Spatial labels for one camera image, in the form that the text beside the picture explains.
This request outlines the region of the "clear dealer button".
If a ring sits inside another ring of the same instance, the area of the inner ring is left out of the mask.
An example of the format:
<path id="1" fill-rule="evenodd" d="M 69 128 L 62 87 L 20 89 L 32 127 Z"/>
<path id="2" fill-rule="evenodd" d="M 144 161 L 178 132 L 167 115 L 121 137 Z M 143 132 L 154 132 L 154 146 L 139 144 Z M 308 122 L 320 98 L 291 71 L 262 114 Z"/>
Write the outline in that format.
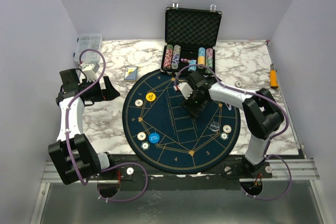
<path id="1" fill-rule="evenodd" d="M 218 122 L 213 121 L 209 124 L 209 129 L 213 132 L 218 132 L 220 130 L 220 128 L 221 127 L 220 127 L 220 124 Z"/>

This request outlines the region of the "red triangular card marker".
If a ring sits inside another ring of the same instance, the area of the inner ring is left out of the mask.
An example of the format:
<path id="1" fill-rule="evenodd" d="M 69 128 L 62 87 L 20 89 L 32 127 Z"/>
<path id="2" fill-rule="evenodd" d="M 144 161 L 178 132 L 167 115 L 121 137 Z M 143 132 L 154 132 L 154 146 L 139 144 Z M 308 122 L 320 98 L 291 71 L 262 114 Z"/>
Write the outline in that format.
<path id="1" fill-rule="evenodd" d="M 232 109 L 232 106 L 230 105 L 230 104 L 225 104 L 226 106 L 227 106 L 227 108 L 229 109 L 229 110 L 231 110 Z"/>

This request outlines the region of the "yellow white poker chip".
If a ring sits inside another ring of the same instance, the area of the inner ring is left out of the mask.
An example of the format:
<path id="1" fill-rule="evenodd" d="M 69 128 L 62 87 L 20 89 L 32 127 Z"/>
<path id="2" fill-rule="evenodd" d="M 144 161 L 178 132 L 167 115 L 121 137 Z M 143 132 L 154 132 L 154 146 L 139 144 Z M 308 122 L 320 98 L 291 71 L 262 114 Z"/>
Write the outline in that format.
<path id="1" fill-rule="evenodd" d="M 232 128 L 230 125 L 224 125 L 223 126 L 223 132 L 229 134 L 232 131 Z"/>

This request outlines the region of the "red white poker chip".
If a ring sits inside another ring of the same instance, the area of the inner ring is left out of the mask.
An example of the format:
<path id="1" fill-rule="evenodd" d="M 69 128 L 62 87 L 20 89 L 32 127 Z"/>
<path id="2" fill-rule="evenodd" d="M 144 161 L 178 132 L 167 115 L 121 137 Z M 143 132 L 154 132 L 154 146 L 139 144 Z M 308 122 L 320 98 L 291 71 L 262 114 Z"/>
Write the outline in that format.
<path id="1" fill-rule="evenodd" d="M 240 82 L 240 81 L 236 81 L 236 82 L 235 82 L 235 87 L 237 87 L 237 88 L 242 88 L 242 87 L 243 87 L 242 82 Z"/>

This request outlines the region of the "green poker chip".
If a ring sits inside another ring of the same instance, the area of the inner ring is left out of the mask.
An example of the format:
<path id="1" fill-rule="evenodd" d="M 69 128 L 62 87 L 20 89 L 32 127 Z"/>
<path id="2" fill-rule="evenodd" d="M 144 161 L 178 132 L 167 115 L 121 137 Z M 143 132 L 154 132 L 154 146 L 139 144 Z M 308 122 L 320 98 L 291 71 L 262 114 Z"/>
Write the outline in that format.
<path id="1" fill-rule="evenodd" d="M 228 134 L 223 132 L 223 133 L 220 134 L 220 137 L 221 137 L 222 140 L 227 140 L 228 139 Z"/>

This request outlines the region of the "yellow fifty poker chip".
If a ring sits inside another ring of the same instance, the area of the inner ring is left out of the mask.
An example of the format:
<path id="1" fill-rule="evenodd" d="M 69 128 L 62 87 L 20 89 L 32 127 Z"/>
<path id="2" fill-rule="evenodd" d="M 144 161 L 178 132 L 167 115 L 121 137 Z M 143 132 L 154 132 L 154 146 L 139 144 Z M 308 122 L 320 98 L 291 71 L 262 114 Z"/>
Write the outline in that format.
<path id="1" fill-rule="evenodd" d="M 141 100 L 141 99 L 137 99 L 136 101 L 135 101 L 135 106 L 137 106 L 137 107 L 141 107 L 142 105 L 143 105 L 143 100 Z"/>

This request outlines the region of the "yellow big blind button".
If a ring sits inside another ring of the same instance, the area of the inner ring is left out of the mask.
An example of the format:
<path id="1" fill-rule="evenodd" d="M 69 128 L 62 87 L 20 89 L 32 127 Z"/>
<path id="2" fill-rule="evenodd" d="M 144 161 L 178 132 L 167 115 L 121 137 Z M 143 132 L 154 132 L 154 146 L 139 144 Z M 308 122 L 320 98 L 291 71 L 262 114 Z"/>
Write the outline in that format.
<path id="1" fill-rule="evenodd" d="M 156 99 L 156 95 L 153 92 L 149 92 L 146 94 L 146 100 L 149 102 L 153 102 Z"/>

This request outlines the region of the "blue small blind button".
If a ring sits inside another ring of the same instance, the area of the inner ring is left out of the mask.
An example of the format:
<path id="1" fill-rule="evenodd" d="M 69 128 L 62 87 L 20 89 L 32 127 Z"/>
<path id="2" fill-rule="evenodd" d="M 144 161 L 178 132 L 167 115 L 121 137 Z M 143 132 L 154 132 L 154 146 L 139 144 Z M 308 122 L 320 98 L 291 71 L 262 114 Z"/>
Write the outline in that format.
<path id="1" fill-rule="evenodd" d="M 160 141 L 160 135 L 157 133 L 151 133 L 149 135 L 149 142 L 152 144 L 156 144 Z"/>

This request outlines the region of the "green white chip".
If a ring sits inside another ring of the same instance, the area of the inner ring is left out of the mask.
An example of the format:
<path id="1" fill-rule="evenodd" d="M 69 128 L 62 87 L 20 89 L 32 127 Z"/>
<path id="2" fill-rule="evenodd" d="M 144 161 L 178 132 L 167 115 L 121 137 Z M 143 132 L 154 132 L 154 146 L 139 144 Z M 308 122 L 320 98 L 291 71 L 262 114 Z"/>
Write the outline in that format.
<path id="1" fill-rule="evenodd" d="M 149 147 L 150 147 L 150 144 L 149 144 L 148 142 L 143 142 L 143 143 L 141 144 L 141 148 L 142 148 L 143 150 L 148 150 Z"/>

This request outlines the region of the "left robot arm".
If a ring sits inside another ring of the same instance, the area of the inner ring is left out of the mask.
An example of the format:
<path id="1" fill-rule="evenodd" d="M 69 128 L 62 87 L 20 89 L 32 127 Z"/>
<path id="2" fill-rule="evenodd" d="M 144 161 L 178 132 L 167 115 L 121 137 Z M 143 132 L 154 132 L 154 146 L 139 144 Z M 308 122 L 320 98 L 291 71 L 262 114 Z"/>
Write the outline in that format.
<path id="1" fill-rule="evenodd" d="M 56 103 L 61 109 L 61 125 L 55 143 L 48 146 L 48 154 L 60 179 L 66 185 L 85 180 L 96 174 L 104 179 L 116 175 L 116 166 L 107 152 L 97 153 L 83 132 L 83 113 L 86 102 L 112 101 L 120 96 L 109 77 L 104 76 L 102 88 L 96 78 L 83 72 L 80 79 L 77 69 L 61 71 L 62 85 Z"/>

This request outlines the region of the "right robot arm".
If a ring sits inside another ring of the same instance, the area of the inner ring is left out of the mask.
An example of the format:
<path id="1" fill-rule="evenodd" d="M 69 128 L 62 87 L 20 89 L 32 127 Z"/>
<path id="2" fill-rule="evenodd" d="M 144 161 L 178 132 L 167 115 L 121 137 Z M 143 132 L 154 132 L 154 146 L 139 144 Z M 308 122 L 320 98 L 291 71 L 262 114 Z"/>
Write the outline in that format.
<path id="1" fill-rule="evenodd" d="M 225 103 L 244 112 L 248 129 L 251 133 L 245 160 L 241 165 L 242 173 L 249 178 L 260 172 L 260 163 L 265 158 L 272 133 L 277 131 L 287 118 L 270 91 L 260 89 L 249 91 L 226 85 L 216 76 L 206 79 L 198 72 L 192 72 L 186 81 L 174 83 L 184 100 L 182 107 L 194 118 L 203 112 L 211 101 Z"/>

